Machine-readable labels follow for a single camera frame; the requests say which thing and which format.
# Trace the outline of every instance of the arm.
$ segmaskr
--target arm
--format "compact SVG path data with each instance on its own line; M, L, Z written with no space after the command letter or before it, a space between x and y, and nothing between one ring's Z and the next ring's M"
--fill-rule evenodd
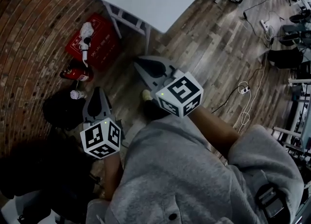
M111 201L114 192L120 184L123 168L120 153L115 153L104 159L105 168L105 199Z
M239 133L202 106L197 107L188 116L210 144L227 158L231 146L240 137Z

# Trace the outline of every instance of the button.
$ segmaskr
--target button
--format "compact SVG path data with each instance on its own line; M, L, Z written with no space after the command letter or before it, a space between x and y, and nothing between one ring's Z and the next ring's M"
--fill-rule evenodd
M169 216L170 221L173 221L173 220L175 220L176 218L177 218L177 215L176 215L176 214L171 214L171 215Z

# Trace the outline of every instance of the sleeve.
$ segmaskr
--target sleeve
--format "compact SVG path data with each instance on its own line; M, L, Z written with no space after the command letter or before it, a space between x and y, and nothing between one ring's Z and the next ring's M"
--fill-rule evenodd
M109 203L102 199L90 201L87 205L86 224L104 224Z
M267 180L286 194L291 219L295 217L304 188L302 177L284 147L262 126L250 128L231 147L228 164L236 166L242 172L248 187L252 175L263 171Z

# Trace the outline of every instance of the red fire extinguisher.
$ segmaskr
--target red fire extinguisher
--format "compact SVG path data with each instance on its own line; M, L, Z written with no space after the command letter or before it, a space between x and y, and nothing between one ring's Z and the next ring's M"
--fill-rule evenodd
M90 68L73 68L69 66L60 73L60 77L70 80L90 82L93 80L93 71Z

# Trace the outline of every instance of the white cube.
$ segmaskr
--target white cube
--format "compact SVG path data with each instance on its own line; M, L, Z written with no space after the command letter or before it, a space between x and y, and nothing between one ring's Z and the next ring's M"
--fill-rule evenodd
M183 118L202 103L203 92L200 84L187 72L155 95L161 108Z
M80 132L86 153L102 159L120 151L121 129L107 118Z

